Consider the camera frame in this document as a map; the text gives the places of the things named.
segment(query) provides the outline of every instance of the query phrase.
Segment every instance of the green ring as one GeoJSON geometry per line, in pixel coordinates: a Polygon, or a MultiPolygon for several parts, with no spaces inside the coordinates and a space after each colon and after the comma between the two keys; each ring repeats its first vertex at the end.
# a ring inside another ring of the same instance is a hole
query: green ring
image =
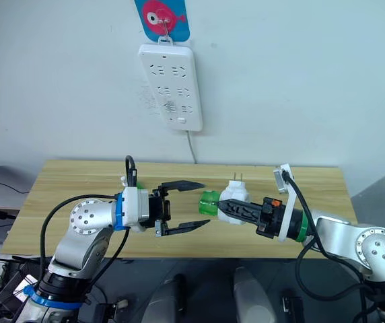
{"type": "Polygon", "coordinates": [[[297,242],[303,242],[306,239],[306,230],[308,230],[308,218],[303,211],[302,224],[300,225],[299,235],[295,239],[297,242]]]}

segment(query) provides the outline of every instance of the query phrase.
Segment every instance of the white power adapter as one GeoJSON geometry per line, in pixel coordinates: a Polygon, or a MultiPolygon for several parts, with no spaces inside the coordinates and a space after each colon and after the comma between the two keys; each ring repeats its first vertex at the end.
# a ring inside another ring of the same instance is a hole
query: white power adapter
{"type": "MultiPolygon", "coordinates": [[[[224,201],[230,199],[235,199],[248,203],[251,201],[250,194],[245,188],[245,182],[242,182],[240,180],[230,180],[228,182],[228,186],[225,188],[225,190],[222,191],[221,195],[219,196],[219,200],[224,201]]],[[[220,209],[218,209],[218,219],[231,224],[245,223],[242,220],[234,219],[232,217],[229,217],[228,215],[225,215],[225,213],[220,209]]]]}
{"type": "Polygon", "coordinates": [[[164,122],[176,130],[203,128],[193,51],[185,46],[144,44],[139,58],[164,122]]]}

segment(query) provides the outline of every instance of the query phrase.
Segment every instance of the wooden table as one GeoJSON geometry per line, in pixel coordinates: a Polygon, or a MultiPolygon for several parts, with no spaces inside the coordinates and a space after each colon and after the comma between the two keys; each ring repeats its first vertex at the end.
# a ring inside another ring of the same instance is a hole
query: wooden table
{"type": "MultiPolygon", "coordinates": [[[[198,213],[198,201],[204,190],[222,191],[234,172],[243,174],[252,201],[261,203],[264,196],[286,201],[275,185],[273,167],[220,166],[188,164],[136,163],[139,183],[147,189],[161,182],[193,180],[206,188],[189,192],[170,191],[172,220],[169,227],[181,222],[211,219],[203,227],[175,236],[155,237],[153,229],[145,233],[131,232],[120,256],[129,258],[295,258],[302,245],[292,240],[280,244],[255,234],[251,224],[230,225],[216,217],[198,213]]],[[[39,236],[44,218],[61,201],[80,194],[114,194],[122,190],[120,175],[125,171],[121,161],[49,160],[28,195],[9,236],[4,243],[4,254],[40,254],[39,236]]],[[[293,167],[293,175],[310,208],[321,209],[357,222],[348,196],[343,175],[338,168],[293,167]]],[[[69,213],[75,203],[61,209],[52,219],[46,233],[46,254],[53,255],[69,225],[69,213]]],[[[115,232],[106,254],[112,256],[123,232],[115,232]]],[[[321,258],[316,252],[310,258],[321,258]]]]}

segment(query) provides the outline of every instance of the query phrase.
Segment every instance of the power outlet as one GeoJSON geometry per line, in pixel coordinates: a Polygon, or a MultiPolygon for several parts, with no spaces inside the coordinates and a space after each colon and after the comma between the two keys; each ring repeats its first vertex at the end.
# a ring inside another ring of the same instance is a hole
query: power outlet
{"type": "Polygon", "coordinates": [[[164,122],[172,129],[200,131],[203,121],[192,50],[144,44],[139,57],[164,122]]]}

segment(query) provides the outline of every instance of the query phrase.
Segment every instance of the blue ring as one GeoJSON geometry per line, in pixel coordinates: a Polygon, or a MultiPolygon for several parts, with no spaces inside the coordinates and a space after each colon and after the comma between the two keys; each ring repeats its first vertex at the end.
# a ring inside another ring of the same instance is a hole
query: blue ring
{"type": "Polygon", "coordinates": [[[64,303],[63,301],[51,301],[36,294],[32,285],[24,288],[24,294],[28,295],[34,303],[37,303],[47,308],[57,308],[60,310],[77,310],[82,306],[82,303],[64,303]]]}
{"type": "Polygon", "coordinates": [[[128,227],[123,226],[123,194],[122,192],[118,195],[118,200],[116,201],[116,208],[114,211],[116,223],[114,224],[113,230],[114,231],[120,231],[120,230],[126,230],[128,227]]]}

